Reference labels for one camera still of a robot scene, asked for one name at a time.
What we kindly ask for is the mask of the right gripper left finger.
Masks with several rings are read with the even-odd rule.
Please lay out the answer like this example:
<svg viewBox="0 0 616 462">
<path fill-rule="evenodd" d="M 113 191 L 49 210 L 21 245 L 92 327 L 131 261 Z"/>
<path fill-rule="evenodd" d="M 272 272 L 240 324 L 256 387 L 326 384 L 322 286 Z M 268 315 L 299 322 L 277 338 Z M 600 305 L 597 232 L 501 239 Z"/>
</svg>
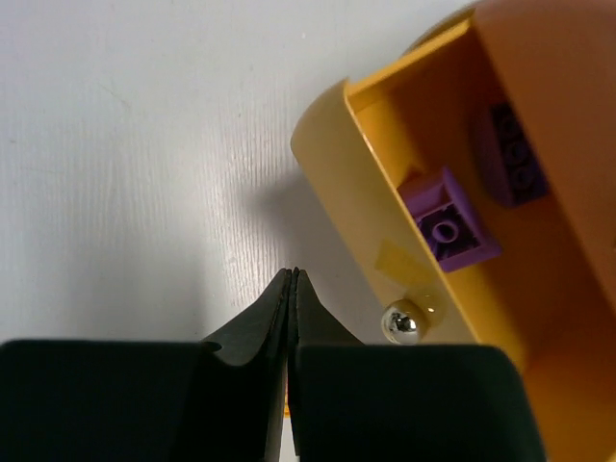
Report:
<svg viewBox="0 0 616 462">
<path fill-rule="evenodd" d="M 5 461 L 275 461 L 293 274 L 198 342 L 1 347 Z"/>
</svg>

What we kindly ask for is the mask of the purple rectangular lego brick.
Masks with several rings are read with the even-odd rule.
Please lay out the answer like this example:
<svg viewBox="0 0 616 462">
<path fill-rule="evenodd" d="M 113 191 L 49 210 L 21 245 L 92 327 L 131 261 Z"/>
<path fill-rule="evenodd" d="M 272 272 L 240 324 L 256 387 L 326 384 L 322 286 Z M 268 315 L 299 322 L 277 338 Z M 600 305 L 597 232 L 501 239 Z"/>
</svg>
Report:
<svg viewBox="0 0 616 462">
<path fill-rule="evenodd" d="M 549 193 L 543 169 L 509 103 L 492 104 L 476 114 L 472 142 L 480 179 L 500 205 L 515 208 Z"/>
</svg>

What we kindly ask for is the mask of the purple sloped lego brick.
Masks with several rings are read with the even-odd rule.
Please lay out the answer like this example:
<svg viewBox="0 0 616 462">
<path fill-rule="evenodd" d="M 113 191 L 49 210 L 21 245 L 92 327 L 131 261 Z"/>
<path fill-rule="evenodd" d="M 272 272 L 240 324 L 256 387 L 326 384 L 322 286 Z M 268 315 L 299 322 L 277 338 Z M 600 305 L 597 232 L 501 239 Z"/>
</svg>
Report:
<svg viewBox="0 0 616 462">
<path fill-rule="evenodd" d="M 398 193 L 442 271 L 501 255 L 501 246 L 448 168 L 410 178 Z"/>
</svg>

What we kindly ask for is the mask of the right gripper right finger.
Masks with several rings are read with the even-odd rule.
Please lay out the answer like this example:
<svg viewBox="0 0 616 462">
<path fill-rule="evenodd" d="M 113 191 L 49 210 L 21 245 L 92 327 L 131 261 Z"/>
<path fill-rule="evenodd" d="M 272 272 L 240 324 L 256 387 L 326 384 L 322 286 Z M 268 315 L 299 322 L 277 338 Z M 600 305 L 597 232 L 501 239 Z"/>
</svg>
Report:
<svg viewBox="0 0 616 462">
<path fill-rule="evenodd" d="M 302 461 L 543 461 L 523 381 L 479 345 L 365 345 L 295 269 L 288 397 Z"/>
</svg>

